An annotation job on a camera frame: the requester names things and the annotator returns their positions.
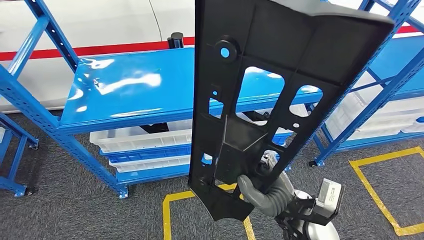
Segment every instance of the blue shelf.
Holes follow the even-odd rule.
[[[424,36],[391,39],[371,64],[379,79],[397,75],[424,48]],[[392,98],[392,100],[424,96],[424,70],[420,70]]]
[[[243,79],[237,112],[272,108],[280,77],[252,71]],[[81,58],[58,129],[64,134],[191,119],[194,48]],[[319,89],[300,90],[293,104],[315,103]],[[211,106],[217,114],[220,106]]]
[[[102,150],[99,151],[100,155],[107,157],[111,163],[123,163],[146,159],[184,156],[190,155],[191,152],[192,145],[190,143],[173,146],[152,147],[132,151],[117,151],[107,153],[102,152]]]

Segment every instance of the plastic panel hole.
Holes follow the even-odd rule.
[[[322,92],[323,91],[319,87],[312,86],[312,85],[303,85],[297,90],[296,95],[302,95],[305,93],[322,93]],[[319,96],[318,102],[316,102],[317,104],[316,106],[318,106],[322,97],[323,95]],[[291,101],[290,107],[288,109],[290,110],[290,113],[292,113],[293,115],[304,118],[311,115],[311,113],[314,111],[313,109],[308,111],[305,108],[306,106],[304,104],[296,104],[295,99],[293,98],[293,100]]]
[[[249,66],[244,70],[244,76],[241,83],[240,94],[238,95],[237,105],[246,103],[246,97],[250,95],[250,89],[261,89],[263,86],[269,86],[272,89],[272,94],[278,95],[283,91],[285,85],[284,76],[281,74],[261,69],[256,66]],[[274,105],[266,109],[258,109],[256,111],[238,112],[237,116],[247,122],[254,123],[258,126],[263,126],[272,112]]]
[[[206,153],[202,154],[202,156],[201,156],[201,162],[205,165],[211,165],[212,160],[213,160],[213,157],[211,155],[206,154]]]
[[[230,56],[230,51],[228,50],[228,48],[226,47],[221,48],[221,56],[223,58],[228,58]]]
[[[223,114],[224,104],[220,101],[217,101],[213,98],[209,98],[209,114],[221,119]]]
[[[279,133],[285,132],[285,130],[286,129],[279,127],[275,132],[274,137],[272,138],[272,143],[287,148],[293,141],[293,139],[296,137],[296,132],[293,132],[290,135],[287,133]]]

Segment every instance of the yellow tape square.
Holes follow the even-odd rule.
[[[377,195],[376,191],[374,191],[371,184],[368,182],[368,180],[365,178],[364,174],[362,173],[360,166],[368,165],[368,164],[374,164],[390,159],[405,157],[412,154],[420,154],[421,157],[424,159],[424,151],[421,147],[416,146],[413,148],[401,150],[401,151],[395,151],[391,153],[386,153],[378,156],[368,157],[360,160],[355,161],[349,161],[350,165],[352,166],[353,170],[365,186],[368,193],[371,195],[374,202],[377,204],[378,208],[381,210],[381,212],[384,214],[384,216],[387,218],[387,220],[390,222],[390,224],[394,228],[394,232],[398,236],[405,236],[405,235],[412,235],[412,234],[418,234],[424,232],[424,222],[415,224],[412,226],[406,226],[406,227],[400,227],[398,222],[395,220],[395,218],[392,216],[392,214],[389,212],[389,210],[386,208],[382,200]]]
[[[222,184],[219,187],[225,191],[232,190],[236,188],[236,184],[227,185]],[[171,208],[170,203],[172,201],[188,199],[195,197],[195,194],[192,191],[183,191],[172,194],[167,194],[165,199],[162,202],[162,212],[163,212],[163,239],[171,240]],[[253,232],[252,223],[249,217],[243,221],[244,229],[246,230],[248,240],[256,240],[255,234]]]

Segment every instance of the shelf caster wheel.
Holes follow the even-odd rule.
[[[33,195],[33,194],[35,194],[36,193],[36,190],[34,189],[34,188],[32,188],[32,187],[27,187],[26,189],[25,189],[25,193],[24,193],[24,195],[25,196],[31,196],[31,195]]]
[[[311,168],[318,167],[317,163],[316,163],[314,160],[309,161],[307,164],[308,164],[308,165],[309,165],[309,167],[311,167]]]
[[[309,165],[309,167],[311,167],[311,168],[315,168],[315,167],[322,167],[322,166],[324,166],[325,164],[323,163],[323,162],[316,162],[316,161],[310,161],[310,162],[308,162],[308,165]]]

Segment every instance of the blue metal upright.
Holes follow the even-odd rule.
[[[0,143],[0,167],[2,166],[12,136],[15,135],[19,139],[8,176],[0,176],[0,189],[14,192],[15,197],[22,197],[25,193],[30,194],[31,192],[26,191],[27,187],[25,185],[14,182],[14,179],[26,145],[29,144],[30,148],[37,149],[39,141],[2,113],[0,113],[0,124],[5,129],[3,139]]]
[[[315,158],[315,163],[317,166],[323,166],[324,160],[329,157],[334,152],[345,151],[348,148],[341,146],[353,133],[359,128],[362,124],[364,124],[379,108],[383,107],[388,101],[390,101],[393,96],[396,94],[399,89],[401,89],[411,78],[413,78],[419,71],[424,67],[424,48],[419,51],[419,53],[405,66],[402,70],[395,76],[388,77],[385,79],[380,79],[378,76],[369,69],[370,64],[376,58],[376,56],[381,52],[381,50],[386,46],[389,40],[393,37],[393,35],[399,30],[404,22],[408,22],[413,25],[415,28],[424,32],[424,26],[419,21],[410,17],[411,13],[417,7],[418,3],[421,0],[398,0],[396,5],[391,5],[385,0],[364,0],[360,5],[359,9],[369,11],[372,6],[377,3],[381,4],[383,7],[388,9],[390,13],[388,14],[395,22],[395,27],[390,35],[386,38],[383,44],[380,46],[378,51],[374,54],[374,56],[369,60],[367,66],[362,70],[362,72],[358,75],[359,78],[365,70],[376,78],[376,83],[367,84],[365,86],[361,86],[353,89],[353,91],[357,91],[363,88],[371,87],[377,84],[383,86],[383,90],[377,95],[377,97],[353,120],[349,126],[340,133],[340,135],[336,139],[332,139],[330,134],[326,132],[325,125],[322,127],[324,131],[324,135],[327,137],[329,141],[329,145],[327,148],[324,148],[321,144],[321,141],[317,136],[314,136],[314,140],[318,145],[318,148],[321,151],[321,154]],[[398,138],[393,139],[405,139],[405,138],[413,138],[413,137],[424,136],[424,134],[400,134]]]
[[[128,196],[128,189],[118,185],[116,178],[108,172],[72,135],[58,130],[58,117],[47,111],[18,81],[17,78],[28,61],[42,33],[45,31],[72,71],[76,71],[78,57],[65,38],[62,30],[46,7],[43,0],[25,0],[37,22],[23,42],[12,63],[7,69],[0,66],[0,94],[18,108],[26,117],[44,130],[64,149],[74,156],[93,174],[115,190],[120,198]]]

